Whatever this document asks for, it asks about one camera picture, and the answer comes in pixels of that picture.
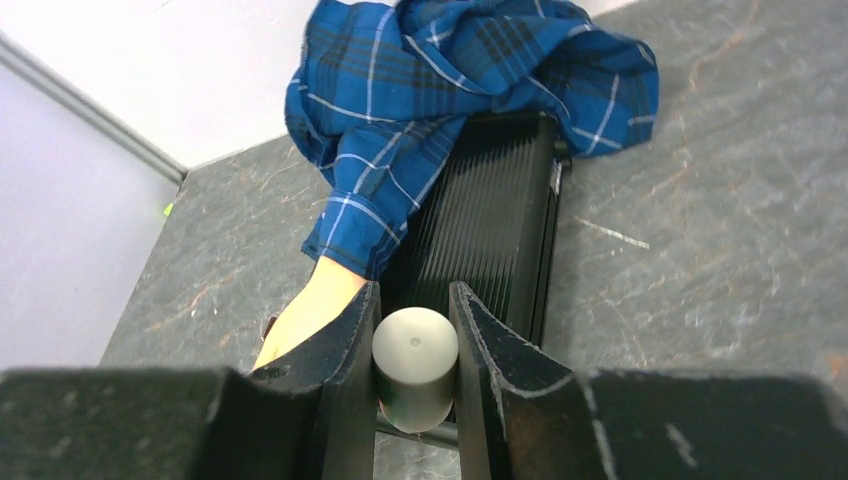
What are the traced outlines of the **white cap with brush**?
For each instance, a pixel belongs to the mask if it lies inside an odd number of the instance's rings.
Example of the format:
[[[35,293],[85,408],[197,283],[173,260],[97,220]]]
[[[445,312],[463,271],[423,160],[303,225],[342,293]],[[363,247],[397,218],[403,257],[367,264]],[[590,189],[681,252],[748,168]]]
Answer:
[[[441,313],[408,307],[386,316],[372,340],[378,404],[397,430],[419,434],[441,425],[454,403],[458,336]]]

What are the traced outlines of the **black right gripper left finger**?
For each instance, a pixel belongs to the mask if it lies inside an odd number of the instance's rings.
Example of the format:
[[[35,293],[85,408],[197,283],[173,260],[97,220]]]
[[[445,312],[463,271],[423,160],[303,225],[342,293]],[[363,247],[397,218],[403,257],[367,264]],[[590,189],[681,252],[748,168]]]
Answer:
[[[372,478],[379,314],[380,288],[370,282],[330,324],[251,374],[278,395],[271,405],[277,438],[261,449],[282,462],[282,478]]]

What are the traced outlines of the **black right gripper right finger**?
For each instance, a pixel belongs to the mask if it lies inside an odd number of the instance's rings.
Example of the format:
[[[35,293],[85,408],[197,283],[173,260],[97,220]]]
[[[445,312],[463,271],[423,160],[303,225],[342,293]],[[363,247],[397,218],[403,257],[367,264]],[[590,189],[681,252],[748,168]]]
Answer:
[[[459,335],[455,400],[465,479],[580,479],[563,407],[570,369],[518,335],[464,282],[449,289]]]

